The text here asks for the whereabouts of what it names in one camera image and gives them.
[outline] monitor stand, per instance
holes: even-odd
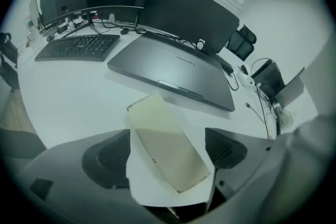
[[[94,27],[95,25],[93,24],[93,21],[92,21],[92,19],[90,18],[90,15],[89,15],[88,12],[86,12],[86,16],[87,16],[87,19],[88,19],[88,22],[87,22],[87,23],[82,24],[81,26],[77,27],[76,29],[70,31],[70,32],[67,33],[66,35],[62,36],[62,38],[67,37],[67,36],[69,36],[69,35],[71,35],[71,34],[77,32],[77,31],[79,31],[79,30],[81,30],[81,29],[86,28],[86,27],[90,27],[90,28],[91,28],[93,31],[95,31],[97,34],[100,34],[100,32]]]

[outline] black bag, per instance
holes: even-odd
[[[17,72],[13,67],[11,67],[8,63],[5,62],[5,59],[1,54],[1,52],[0,52],[0,59],[1,59],[0,76],[12,89],[19,90],[20,86]]]
[[[12,44],[11,39],[10,33],[0,33],[0,52],[17,64],[17,48]]]

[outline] white desk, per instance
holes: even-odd
[[[101,32],[106,31],[100,25],[97,28]],[[111,29],[107,34],[119,34],[119,31],[120,29]],[[94,32],[86,28],[77,33],[85,34]],[[185,206],[207,201],[214,168],[205,150],[204,129],[216,127],[267,138],[263,122],[245,106],[248,102],[262,117],[258,95],[254,91],[246,92],[240,85],[239,90],[232,91],[236,110],[226,112],[109,70],[107,62],[138,37],[132,32],[121,36],[105,62],[35,62],[32,47],[24,48],[19,54],[18,75],[29,118],[38,136],[50,148],[99,133],[130,128],[127,106],[159,90],[212,175],[197,186],[178,194],[164,180],[153,162],[149,161],[137,136],[131,134],[127,177],[132,196],[146,206]],[[234,66],[244,64],[226,49],[220,55]],[[236,87],[235,79],[227,77],[231,85]],[[266,103],[262,102],[265,113],[269,113]],[[275,119],[270,114],[267,118],[270,134],[275,137]]]

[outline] closed gray laptop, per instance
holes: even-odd
[[[108,67],[218,108],[235,110],[221,64],[168,38],[146,33],[115,55]]]

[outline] computer mouse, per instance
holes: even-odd
[[[53,39],[54,39],[54,35],[53,34],[47,37],[47,41],[48,42],[51,42]]]

